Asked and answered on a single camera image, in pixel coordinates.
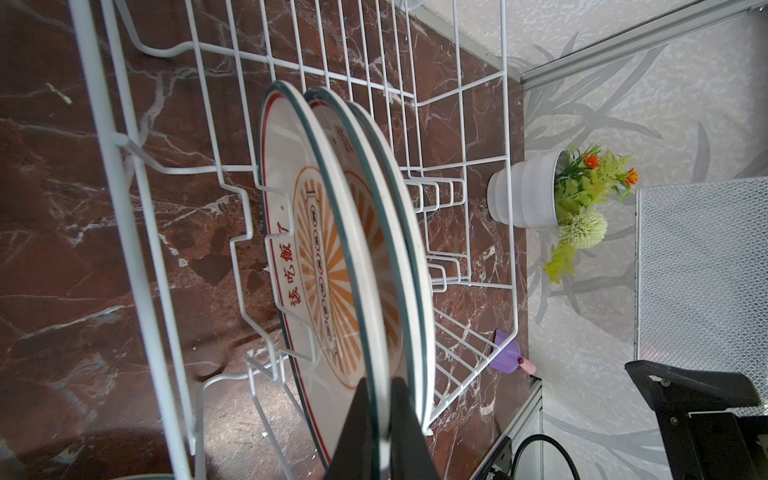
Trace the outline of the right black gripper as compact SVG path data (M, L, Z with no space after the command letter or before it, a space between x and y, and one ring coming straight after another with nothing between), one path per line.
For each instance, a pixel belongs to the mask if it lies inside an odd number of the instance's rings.
M625 370L656 412L674 479L767 477L767 418L725 411L762 404L748 377L647 360L628 362Z

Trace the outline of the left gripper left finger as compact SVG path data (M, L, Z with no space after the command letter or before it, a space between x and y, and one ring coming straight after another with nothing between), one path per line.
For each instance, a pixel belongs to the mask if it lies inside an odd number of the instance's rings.
M367 379L356 388L325 480L373 478L373 427Z

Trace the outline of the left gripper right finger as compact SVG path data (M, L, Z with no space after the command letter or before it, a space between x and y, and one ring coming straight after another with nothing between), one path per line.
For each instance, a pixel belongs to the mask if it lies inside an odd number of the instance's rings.
M438 479L421 425L405 380L391 382L390 403L391 478L394 480Z

